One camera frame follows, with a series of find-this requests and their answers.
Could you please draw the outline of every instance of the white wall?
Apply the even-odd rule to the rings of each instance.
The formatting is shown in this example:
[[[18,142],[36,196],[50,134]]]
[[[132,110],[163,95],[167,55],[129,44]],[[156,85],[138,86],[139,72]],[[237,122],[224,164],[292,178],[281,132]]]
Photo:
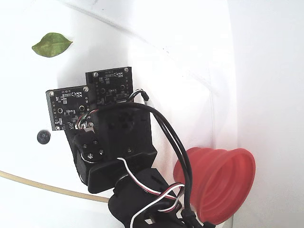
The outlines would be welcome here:
[[[238,144],[256,159],[234,228],[304,223],[304,2],[229,0]]]

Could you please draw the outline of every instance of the round black button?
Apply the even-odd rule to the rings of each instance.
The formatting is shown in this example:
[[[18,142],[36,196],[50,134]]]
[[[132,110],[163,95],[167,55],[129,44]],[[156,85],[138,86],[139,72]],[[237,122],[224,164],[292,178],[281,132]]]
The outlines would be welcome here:
[[[50,138],[51,138],[51,133],[46,130],[42,130],[37,134],[37,141],[40,144],[47,144]]]

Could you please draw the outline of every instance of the wire bundle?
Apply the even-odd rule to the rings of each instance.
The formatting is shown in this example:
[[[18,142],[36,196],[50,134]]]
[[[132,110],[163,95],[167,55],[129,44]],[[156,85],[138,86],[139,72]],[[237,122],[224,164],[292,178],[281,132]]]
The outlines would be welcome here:
[[[176,206],[178,205],[178,199],[179,197],[183,194],[183,192],[185,193],[184,196],[184,207],[185,209],[182,211],[182,216],[185,220],[187,220],[188,223],[191,224],[191,226],[193,227],[202,227],[202,225],[199,224],[199,222],[196,220],[195,214],[194,212],[191,210],[190,207],[190,195],[191,195],[191,189],[192,189],[192,170],[191,170],[191,165],[190,165],[190,161],[188,158],[188,155],[186,153],[186,150],[181,142],[181,140],[179,139],[179,137],[177,136],[176,132],[174,131],[174,129],[172,128],[172,126],[170,125],[170,123],[168,122],[168,120],[156,109],[147,106],[147,105],[143,105],[140,103],[133,103],[133,102],[129,102],[131,100],[133,100],[135,98],[135,96],[137,96],[138,94],[141,94],[145,103],[147,104],[147,102],[149,101],[149,97],[146,94],[145,91],[143,91],[142,89],[138,89],[135,90],[127,99],[127,102],[124,103],[116,103],[116,104],[109,104],[109,105],[105,105],[100,107],[99,109],[95,109],[92,110],[91,112],[82,115],[78,121],[77,124],[80,127],[81,122],[90,114],[97,112],[97,111],[106,111],[106,110],[112,110],[112,109],[123,109],[123,108],[138,108],[138,109],[143,109],[146,110],[150,113],[152,113],[157,121],[157,123],[159,124],[159,126],[161,127],[162,131],[164,132],[164,134],[166,135],[167,139],[169,140],[171,146],[173,147],[179,161],[181,164],[181,168],[183,170],[183,174],[184,174],[184,178],[185,178],[185,184],[181,184],[181,183],[175,183],[173,185],[171,185],[165,192],[160,193],[160,192],[156,192],[154,190],[148,189],[148,187],[143,186],[143,184],[138,183],[136,181],[136,178],[134,177],[134,175],[131,175],[132,173],[129,172],[130,170],[127,168],[127,164],[126,162],[122,159],[122,158],[118,158],[122,161],[124,161],[124,164],[127,168],[129,175],[132,177],[132,179],[135,181],[135,183],[137,183],[138,185],[140,185],[140,187],[142,187],[145,191],[151,193],[151,194],[155,194],[158,195],[158,198],[153,201],[152,203],[150,203],[149,205],[147,205],[146,207],[144,207],[143,209],[141,209],[139,212],[137,212],[132,220],[131,220],[131,225],[130,228],[133,228],[133,222],[134,219],[136,218],[137,215],[139,215],[140,213],[142,213],[143,211],[145,211],[147,208],[149,208],[150,206],[152,206],[153,204],[159,202],[161,199],[163,198],[171,198],[172,196],[169,195],[169,193],[175,189],[175,188],[179,188],[182,187],[178,197],[175,198],[174,197],[174,204],[172,207],[170,207],[169,209],[165,209],[163,210],[164,212],[169,212],[170,210],[172,211],[173,209],[176,208]]]

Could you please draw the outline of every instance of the electronic component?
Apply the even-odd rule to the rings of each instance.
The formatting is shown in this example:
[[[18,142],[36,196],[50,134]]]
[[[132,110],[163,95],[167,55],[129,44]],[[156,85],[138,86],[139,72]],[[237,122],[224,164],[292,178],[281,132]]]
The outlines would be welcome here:
[[[53,131],[77,129],[79,117],[91,110],[86,85],[48,90],[46,95]],[[88,116],[82,124],[83,128],[91,125],[91,117]]]
[[[125,101],[133,93],[131,67],[88,72],[85,77],[97,106]]]

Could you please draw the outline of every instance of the white wire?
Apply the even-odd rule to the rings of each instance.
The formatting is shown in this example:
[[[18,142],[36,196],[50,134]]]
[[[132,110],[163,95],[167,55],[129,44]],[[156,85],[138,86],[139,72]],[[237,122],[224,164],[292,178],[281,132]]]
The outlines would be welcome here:
[[[137,178],[136,178],[136,177],[133,175],[133,173],[130,171],[130,169],[129,169],[129,167],[128,167],[128,164],[127,164],[127,162],[126,162],[126,160],[125,160],[124,158],[117,158],[117,159],[118,159],[118,160],[122,160],[122,161],[124,162],[124,166],[125,166],[125,168],[127,169],[128,174],[131,176],[131,178],[132,178],[139,186],[141,186],[143,189],[145,189],[145,190],[147,190],[147,191],[151,191],[151,192],[153,192],[153,193],[155,193],[155,194],[158,194],[158,195],[161,194],[161,192],[155,191],[155,190],[153,190],[153,189],[150,189],[149,187],[147,187],[147,186],[145,186],[144,184],[140,183],[139,180],[137,180]],[[170,196],[170,195],[169,195],[168,197],[170,197],[170,199],[172,199],[172,200],[176,199],[174,196]]]
[[[135,215],[133,215],[132,219],[131,219],[131,223],[130,223],[130,228],[133,228],[133,223],[135,218],[142,213],[143,211],[147,210],[149,207],[151,207],[152,205],[154,205],[155,203],[161,201],[163,198],[165,198],[172,190],[179,188],[179,187],[184,187],[184,184],[178,184],[175,186],[172,186],[171,188],[169,188],[161,197],[157,198],[156,200],[154,200],[153,202],[149,203],[147,206],[145,206],[143,209],[141,209],[140,211],[138,211]]]
[[[138,92],[138,91],[143,91],[143,89],[136,89],[133,93],[131,93],[131,95],[129,96],[129,98],[131,97],[131,96],[133,96],[136,92]]]
[[[179,203],[180,197],[181,197],[181,195],[176,198],[174,204],[171,207],[166,208],[166,209],[162,209],[162,210],[158,210],[158,211],[160,211],[160,212],[167,212],[167,211],[172,210],[173,208],[176,208],[177,204]]]

